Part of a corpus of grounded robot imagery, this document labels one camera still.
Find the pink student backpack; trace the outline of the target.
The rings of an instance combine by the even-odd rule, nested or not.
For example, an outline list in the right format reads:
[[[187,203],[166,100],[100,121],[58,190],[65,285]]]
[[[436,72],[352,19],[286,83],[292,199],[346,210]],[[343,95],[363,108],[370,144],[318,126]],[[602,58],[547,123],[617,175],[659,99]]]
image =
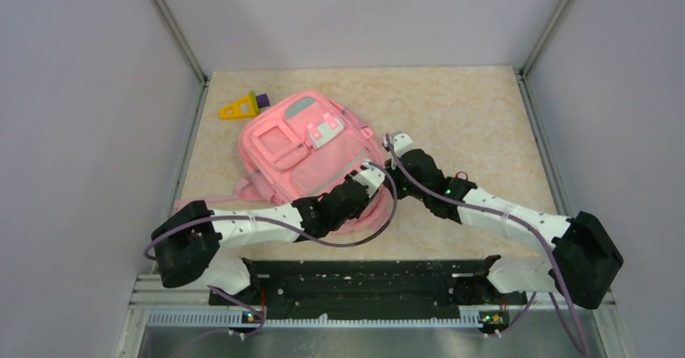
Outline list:
[[[269,107],[241,131],[238,152],[247,175],[229,200],[288,204],[320,196],[356,175],[362,162],[378,167],[384,161],[375,133],[353,111],[316,91],[302,91]],[[396,201],[387,178],[359,218],[339,229],[383,230],[393,219]]]

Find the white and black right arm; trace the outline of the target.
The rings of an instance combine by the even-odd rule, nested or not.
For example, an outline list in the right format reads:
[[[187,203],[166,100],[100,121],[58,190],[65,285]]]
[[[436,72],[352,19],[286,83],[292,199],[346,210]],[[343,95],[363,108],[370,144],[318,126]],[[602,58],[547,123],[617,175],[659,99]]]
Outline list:
[[[497,197],[474,182],[446,176],[421,149],[385,161],[399,198],[421,201],[434,216],[488,230],[538,252],[536,257],[492,256],[473,282],[476,297],[495,303],[505,293],[558,293],[597,309],[624,258],[602,222],[584,211],[547,214]]]

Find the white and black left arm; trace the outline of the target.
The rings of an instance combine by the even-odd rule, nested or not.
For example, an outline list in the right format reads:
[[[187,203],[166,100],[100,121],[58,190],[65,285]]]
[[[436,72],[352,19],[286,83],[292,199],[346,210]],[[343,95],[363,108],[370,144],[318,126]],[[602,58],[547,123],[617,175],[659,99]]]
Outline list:
[[[204,201],[193,201],[152,233],[144,255],[157,262],[167,289],[198,283],[249,304],[259,291],[255,273],[244,259],[217,258],[220,250],[262,242],[327,246],[325,237],[359,217],[383,182],[360,172],[320,196],[256,210],[212,211]]]

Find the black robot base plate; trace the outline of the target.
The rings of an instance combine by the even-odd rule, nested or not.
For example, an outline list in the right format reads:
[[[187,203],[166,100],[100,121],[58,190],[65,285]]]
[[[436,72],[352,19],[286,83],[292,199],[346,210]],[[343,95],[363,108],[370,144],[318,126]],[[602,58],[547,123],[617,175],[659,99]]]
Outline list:
[[[467,305],[523,305],[485,278],[491,260],[254,261],[257,279],[236,298],[269,320],[457,319]]]

